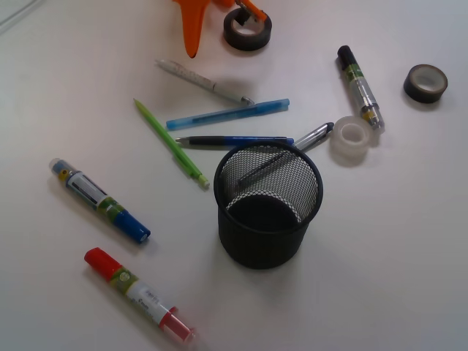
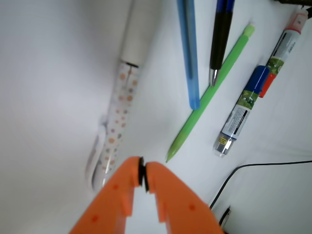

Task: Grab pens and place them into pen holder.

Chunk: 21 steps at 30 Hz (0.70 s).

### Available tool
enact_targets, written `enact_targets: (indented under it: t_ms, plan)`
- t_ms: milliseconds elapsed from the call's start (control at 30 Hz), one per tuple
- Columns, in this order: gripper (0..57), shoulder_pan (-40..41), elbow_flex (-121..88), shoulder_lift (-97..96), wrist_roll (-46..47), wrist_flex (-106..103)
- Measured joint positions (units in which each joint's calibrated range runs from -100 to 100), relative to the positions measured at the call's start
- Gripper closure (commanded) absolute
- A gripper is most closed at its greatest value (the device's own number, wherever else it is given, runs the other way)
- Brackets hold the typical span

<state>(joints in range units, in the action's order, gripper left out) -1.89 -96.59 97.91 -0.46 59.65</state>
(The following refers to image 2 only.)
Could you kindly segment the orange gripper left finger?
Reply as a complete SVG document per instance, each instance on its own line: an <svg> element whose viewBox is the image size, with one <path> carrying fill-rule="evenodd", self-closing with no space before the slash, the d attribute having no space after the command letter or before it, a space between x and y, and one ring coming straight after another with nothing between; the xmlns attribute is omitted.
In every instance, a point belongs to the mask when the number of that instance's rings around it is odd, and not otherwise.
<svg viewBox="0 0 312 234"><path fill-rule="evenodd" d="M130 157L115 171L70 231L71 234L123 234L132 215L134 189L142 185L143 158Z"/></svg>

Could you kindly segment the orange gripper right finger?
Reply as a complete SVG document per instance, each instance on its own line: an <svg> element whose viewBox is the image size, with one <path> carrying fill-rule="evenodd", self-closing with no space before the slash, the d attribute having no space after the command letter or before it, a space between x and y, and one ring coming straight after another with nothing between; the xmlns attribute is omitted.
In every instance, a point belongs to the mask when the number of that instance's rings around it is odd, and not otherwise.
<svg viewBox="0 0 312 234"><path fill-rule="evenodd" d="M168 234L222 234L211 209L182 180L158 162L146 164L149 193Z"/></svg>

